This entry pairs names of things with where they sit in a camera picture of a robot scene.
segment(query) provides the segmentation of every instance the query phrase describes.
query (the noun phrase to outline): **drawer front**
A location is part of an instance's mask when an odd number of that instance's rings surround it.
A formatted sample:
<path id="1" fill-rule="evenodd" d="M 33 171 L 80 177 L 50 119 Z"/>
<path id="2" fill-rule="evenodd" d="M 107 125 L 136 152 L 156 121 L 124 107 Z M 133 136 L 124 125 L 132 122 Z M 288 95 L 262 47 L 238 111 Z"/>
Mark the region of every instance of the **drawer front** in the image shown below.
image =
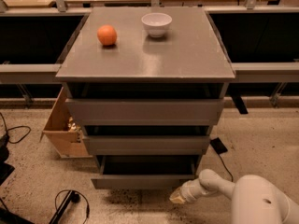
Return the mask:
<path id="1" fill-rule="evenodd" d="M 66 101 L 83 125 L 215 125 L 223 100 L 76 100 Z"/>
<path id="2" fill-rule="evenodd" d="M 208 136 L 89 136 L 83 140 L 91 155 L 204 155 L 209 145 Z"/>
<path id="3" fill-rule="evenodd" d="M 196 156 L 97 156 L 96 189 L 170 189 L 194 179 Z"/>

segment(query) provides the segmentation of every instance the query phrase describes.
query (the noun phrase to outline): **gray cabinet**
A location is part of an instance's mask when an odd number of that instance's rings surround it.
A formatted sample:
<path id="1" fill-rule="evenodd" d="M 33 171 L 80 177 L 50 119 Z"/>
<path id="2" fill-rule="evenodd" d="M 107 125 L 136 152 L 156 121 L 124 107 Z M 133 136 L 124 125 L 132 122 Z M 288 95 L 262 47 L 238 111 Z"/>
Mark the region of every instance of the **gray cabinet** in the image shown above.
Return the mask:
<path id="1" fill-rule="evenodd" d="M 173 18 L 163 38 L 142 28 L 154 11 Z M 97 41 L 102 24 L 115 26 L 115 46 Z M 168 189 L 196 177 L 235 75 L 200 7 L 99 7 L 56 78 L 98 165 L 97 189 Z"/>

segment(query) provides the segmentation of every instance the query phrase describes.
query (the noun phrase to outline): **bottom drawer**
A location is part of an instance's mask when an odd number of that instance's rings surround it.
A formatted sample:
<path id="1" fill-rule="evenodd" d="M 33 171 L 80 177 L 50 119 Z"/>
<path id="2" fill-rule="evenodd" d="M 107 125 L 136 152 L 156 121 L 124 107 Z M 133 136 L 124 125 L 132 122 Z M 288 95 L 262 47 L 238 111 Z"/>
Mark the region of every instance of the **bottom drawer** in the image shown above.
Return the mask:
<path id="1" fill-rule="evenodd" d="M 171 189 L 195 179 L 201 156 L 97 156 L 96 189 Z"/>

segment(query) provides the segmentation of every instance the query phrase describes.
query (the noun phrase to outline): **cardboard box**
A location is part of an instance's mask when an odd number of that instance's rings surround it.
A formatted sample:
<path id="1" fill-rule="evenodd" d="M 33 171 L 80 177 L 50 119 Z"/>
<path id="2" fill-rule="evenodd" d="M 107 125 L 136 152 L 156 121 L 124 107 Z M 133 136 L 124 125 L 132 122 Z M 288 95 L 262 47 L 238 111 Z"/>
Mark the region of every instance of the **cardboard box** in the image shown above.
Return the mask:
<path id="1" fill-rule="evenodd" d="M 71 115 L 65 104 L 66 98 L 64 89 L 62 89 L 50 113 L 43 134 L 49 138 L 62 158 L 91 157 L 82 141 L 82 132 L 68 131 L 68 121 Z"/>

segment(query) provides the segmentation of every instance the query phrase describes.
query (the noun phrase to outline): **orange ball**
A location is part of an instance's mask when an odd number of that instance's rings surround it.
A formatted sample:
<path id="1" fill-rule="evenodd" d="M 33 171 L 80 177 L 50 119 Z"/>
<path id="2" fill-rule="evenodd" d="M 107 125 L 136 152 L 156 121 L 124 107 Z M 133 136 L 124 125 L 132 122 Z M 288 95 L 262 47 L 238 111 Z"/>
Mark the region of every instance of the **orange ball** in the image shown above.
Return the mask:
<path id="1" fill-rule="evenodd" d="M 101 26 L 97 30 L 97 38 L 104 46 L 114 45 L 118 35 L 111 25 Z"/>

